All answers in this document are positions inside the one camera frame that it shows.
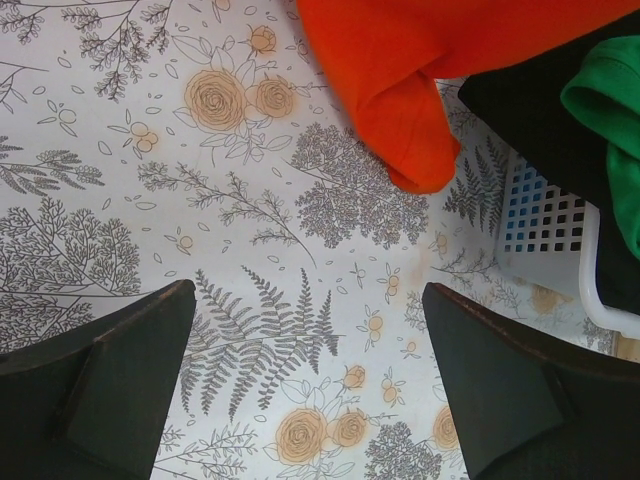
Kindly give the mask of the blue t shirt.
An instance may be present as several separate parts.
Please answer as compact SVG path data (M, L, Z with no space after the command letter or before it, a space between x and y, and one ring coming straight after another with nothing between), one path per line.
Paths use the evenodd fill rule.
M546 181L528 164L518 166L510 176L505 194L506 230L504 251L533 253L537 249L541 225L540 214L545 196Z

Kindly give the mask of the black t shirt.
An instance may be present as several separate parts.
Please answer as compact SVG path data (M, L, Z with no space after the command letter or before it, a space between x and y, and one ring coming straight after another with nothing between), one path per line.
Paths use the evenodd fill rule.
M563 106L561 92L597 44L639 37L633 11L598 30L515 66L469 77L459 98L550 183L598 208L596 283L602 302L639 311L639 255L627 248L613 213L607 143Z

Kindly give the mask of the white plastic basket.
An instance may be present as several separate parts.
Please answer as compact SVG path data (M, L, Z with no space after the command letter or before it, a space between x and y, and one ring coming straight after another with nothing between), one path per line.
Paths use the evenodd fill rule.
M546 181L540 214L537 249L533 253L505 252L505 194L518 166L530 165L516 151L509 152L505 193L498 230L496 258L507 274L577 298L587 316L599 327L626 338L639 338L637 314L602 303L596 285L600 214L596 207Z

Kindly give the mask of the floral table cloth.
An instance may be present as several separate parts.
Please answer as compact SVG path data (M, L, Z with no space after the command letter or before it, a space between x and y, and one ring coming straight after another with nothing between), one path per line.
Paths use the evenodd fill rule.
M421 297L440 282L611 354L579 302L500 272L508 147L396 188L292 1L1 5L1 348L179 278L198 307L156 479L463 479Z

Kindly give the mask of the orange t shirt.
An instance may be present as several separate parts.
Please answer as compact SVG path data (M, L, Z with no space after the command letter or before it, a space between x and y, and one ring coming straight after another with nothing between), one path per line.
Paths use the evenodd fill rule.
M436 85L515 65L639 8L619 1L300 1L310 50L356 133L413 194L441 191L460 151Z

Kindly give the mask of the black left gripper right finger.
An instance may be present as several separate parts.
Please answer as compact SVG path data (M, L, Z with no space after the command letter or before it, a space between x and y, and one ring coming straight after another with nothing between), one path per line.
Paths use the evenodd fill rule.
M472 479L636 479L639 366L427 284L426 324Z

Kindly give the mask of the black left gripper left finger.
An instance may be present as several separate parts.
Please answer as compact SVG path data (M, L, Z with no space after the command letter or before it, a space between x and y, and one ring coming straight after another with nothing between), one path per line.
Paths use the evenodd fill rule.
M195 310L179 280L2 355L2 478L149 478Z

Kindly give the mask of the green t shirt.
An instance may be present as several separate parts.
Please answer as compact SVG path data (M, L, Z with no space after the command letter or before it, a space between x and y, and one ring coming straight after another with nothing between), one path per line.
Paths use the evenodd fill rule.
M613 213L623 240L639 255L639 37L607 39L584 58L561 92L565 109L607 143Z

